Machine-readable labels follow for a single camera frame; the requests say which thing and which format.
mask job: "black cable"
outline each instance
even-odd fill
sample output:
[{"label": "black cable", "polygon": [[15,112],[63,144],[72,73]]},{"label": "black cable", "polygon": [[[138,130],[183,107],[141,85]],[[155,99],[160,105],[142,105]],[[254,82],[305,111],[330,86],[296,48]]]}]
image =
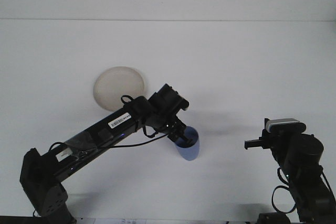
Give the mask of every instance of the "black cable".
[{"label": "black cable", "polygon": [[136,147],[136,146],[141,146],[141,145],[145,145],[145,144],[149,144],[149,143],[152,143],[154,142],[155,140],[159,140],[165,136],[168,136],[168,134],[164,134],[162,136],[159,136],[157,138],[154,138],[152,140],[149,140],[147,142],[143,142],[143,143],[140,143],[140,144],[131,144],[131,145],[114,145],[114,146],[111,146],[111,147],[102,147],[100,149],[113,149],[113,148],[127,148],[127,147]]},{"label": "black cable", "polygon": [[51,145],[51,147],[49,148],[49,152],[52,150],[52,148],[55,146],[55,145],[57,145],[57,144],[65,144],[65,143],[63,143],[63,142],[56,142],[56,143],[53,143],[52,145]]},{"label": "black cable", "polygon": [[281,171],[281,169],[279,167],[278,170],[277,170],[279,180],[281,182],[283,182],[285,185],[289,186],[289,183],[287,181],[285,181],[285,179],[281,176],[280,171]]},{"label": "black cable", "polygon": [[277,187],[274,189],[274,191],[273,191],[273,193],[272,193],[272,206],[273,206],[274,210],[275,210],[276,212],[279,212],[279,213],[282,213],[282,214],[290,214],[291,212],[294,212],[295,209],[296,209],[296,204],[294,204],[293,208],[292,208],[291,210],[289,210],[288,212],[283,212],[283,211],[279,210],[279,209],[275,206],[275,204],[274,204],[274,193],[275,193],[275,191],[276,191],[277,189],[279,189],[279,188],[281,188],[281,189],[285,189],[285,190],[289,191],[289,187],[286,187],[286,186],[277,186]]},{"label": "black cable", "polygon": [[326,183],[327,186],[328,186],[328,189],[329,189],[329,191],[330,191],[330,193],[331,193],[331,196],[332,196],[334,202],[336,202],[335,195],[334,195],[334,193],[332,192],[331,186],[330,186],[330,184],[329,184],[329,182],[328,182],[328,180],[327,180],[327,177],[325,176],[324,172],[322,172],[322,176],[323,176],[323,178],[324,178],[325,183]]},{"label": "black cable", "polygon": [[153,137],[155,137],[155,136],[158,134],[158,132],[155,131],[152,135],[148,135],[148,134],[147,134],[146,126],[142,127],[142,131],[143,131],[143,134],[144,134],[146,137],[149,137],[149,138],[153,138]]},{"label": "black cable", "polygon": [[130,101],[133,101],[133,100],[134,100],[134,98],[131,97],[130,95],[124,94],[124,95],[120,98],[120,100],[121,100],[121,102],[122,102],[123,104],[128,103],[127,101],[124,100],[124,98],[128,98]]}]

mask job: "barcode sticker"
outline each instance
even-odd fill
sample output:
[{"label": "barcode sticker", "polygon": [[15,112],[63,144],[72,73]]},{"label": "barcode sticker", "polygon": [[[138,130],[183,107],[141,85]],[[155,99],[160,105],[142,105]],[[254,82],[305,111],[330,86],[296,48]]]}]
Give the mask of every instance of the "barcode sticker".
[{"label": "barcode sticker", "polygon": [[119,124],[127,121],[128,119],[131,118],[131,115],[129,113],[125,113],[124,115],[121,115],[120,117],[114,119],[113,121],[109,122],[109,126],[111,129],[117,127]]}]

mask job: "white table surface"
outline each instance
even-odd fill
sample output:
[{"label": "white table surface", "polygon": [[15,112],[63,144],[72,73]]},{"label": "white table surface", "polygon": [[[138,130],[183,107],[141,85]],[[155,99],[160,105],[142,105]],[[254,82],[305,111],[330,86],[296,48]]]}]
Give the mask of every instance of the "white table surface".
[{"label": "white table surface", "polygon": [[[43,154],[109,114],[92,88],[113,66],[138,69],[148,96],[168,83],[189,100],[178,115],[201,152],[187,162],[167,139],[108,151],[64,181],[74,216],[256,220],[280,184],[269,150],[244,149],[264,117],[304,122],[336,188],[335,22],[0,20],[0,31],[1,215],[33,211],[19,183],[30,148]],[[276,201],[291,208],[286,193]]]}]

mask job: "round plate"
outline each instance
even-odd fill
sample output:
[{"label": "round plate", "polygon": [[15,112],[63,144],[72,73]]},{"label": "round plate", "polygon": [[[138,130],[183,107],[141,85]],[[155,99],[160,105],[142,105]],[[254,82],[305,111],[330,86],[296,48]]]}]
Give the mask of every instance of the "round plate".
[{"label": "round plate", "polygon": [[123,95],[144,95],[144,81],[133,68],[114,67],[102,73],[93,87],[93,97],[103,109],[116,111],[123,107]]}]

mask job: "robotic arm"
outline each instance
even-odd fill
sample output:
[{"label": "robotic arm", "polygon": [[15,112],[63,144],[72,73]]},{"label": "robotic arm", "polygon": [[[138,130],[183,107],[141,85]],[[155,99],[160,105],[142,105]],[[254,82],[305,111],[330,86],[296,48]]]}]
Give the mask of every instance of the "robotic arm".
[{"label": "robotic arm", "polygon": [[[38,214],[50,224],[76,223],[66,207],[68,195],[61,182],[139,129],[150,138],[160,132],[173,142],[182,140],[184,146],[195,144],[195,139],[184,136],[186,125],[176,116],[189,103],[167,84],[148,100],[125,95],[122,101],[123,108],[66,142],[55,143],[58,146],[52,145],[44,155],[35,148],[25,155],[20,182]],[[147,135],[146,126],[155,133]],[[69,155],[61,160],[64,153]]]},{"label": "robotic arm", "polygon": [[[278,170],[280,180],[288,186],[295,201],[300,221],[335,224],[335,197],[323,173],[323,167],[319,165],[323,145],[314,135],[303,134],[305,130],[306,125],[295,119],[265,119],[261,137],[245,141],[245,149],[261,146],[272,151],[275,161],[286,176],[287,181],[281,178]],[[258,223],[290,223],[289,219],[277,222],[279,219],[285,220],[284,215],[278,213],[260,215]]]}]

